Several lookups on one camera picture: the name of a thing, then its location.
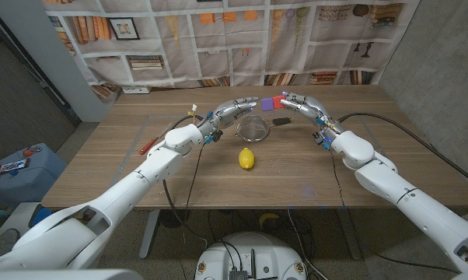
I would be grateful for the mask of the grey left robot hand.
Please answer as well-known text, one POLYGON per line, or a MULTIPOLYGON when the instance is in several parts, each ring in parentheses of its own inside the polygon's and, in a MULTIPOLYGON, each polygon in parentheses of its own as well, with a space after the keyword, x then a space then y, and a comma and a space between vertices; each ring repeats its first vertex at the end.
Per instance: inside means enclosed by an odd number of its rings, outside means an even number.
POLYGON ((249 113, 256 105, 257 97, 242 97, 220 104, 211 114, 208 114, 203 123, 198 126, 205 137, 211 133, 231 126, 238 118, 249 113))

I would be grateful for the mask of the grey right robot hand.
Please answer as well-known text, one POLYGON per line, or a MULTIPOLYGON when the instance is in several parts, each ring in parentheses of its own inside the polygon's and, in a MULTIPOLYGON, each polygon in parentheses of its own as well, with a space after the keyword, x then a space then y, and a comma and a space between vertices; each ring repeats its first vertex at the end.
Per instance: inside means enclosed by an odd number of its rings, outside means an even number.
POLYGON ((309 119, 324 138, 335 139, 345 132, 345 129, 335 121, 324 105, 312 96, 303 96, 297 93, 283 92, 284 99, 280 101, 289 110, 299 112, 309 119))

